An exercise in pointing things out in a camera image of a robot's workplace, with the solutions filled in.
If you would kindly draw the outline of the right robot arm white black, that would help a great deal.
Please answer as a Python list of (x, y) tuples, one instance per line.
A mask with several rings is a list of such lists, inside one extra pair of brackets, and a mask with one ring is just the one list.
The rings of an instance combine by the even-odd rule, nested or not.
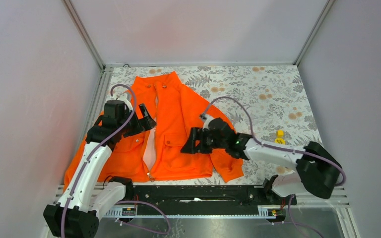
[(237, 133), (222, 119), (206, 119), (202, 128), (193, 127), (181, 153), (213, 154), (225, 149), (236, 159), (262, 160), (293, 170), (265, 181), (266, 201), (279, 203), (284, 197), (308, 192), (329, 199), (339, 179), (344, 178), (342, 166), (320, 144), (311, 141), (303, 148), (263, 142), (253, 135)]

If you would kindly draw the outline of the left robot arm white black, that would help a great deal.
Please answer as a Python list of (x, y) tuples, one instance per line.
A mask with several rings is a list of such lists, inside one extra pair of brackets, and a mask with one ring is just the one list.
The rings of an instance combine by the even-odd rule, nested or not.
[(118, 202), (134, 197), (129, 178), (115, 177), (95, 197), (92, 192), (115, 146), (122, 138), (151, 130), (156, 125), (145, 104), (128, 99), (109, 100), (103, 114), (89, 129), (78, 167), (62, 196), (47, 205), (43, 216), (55, 237), (93, 238), (101, 219)]

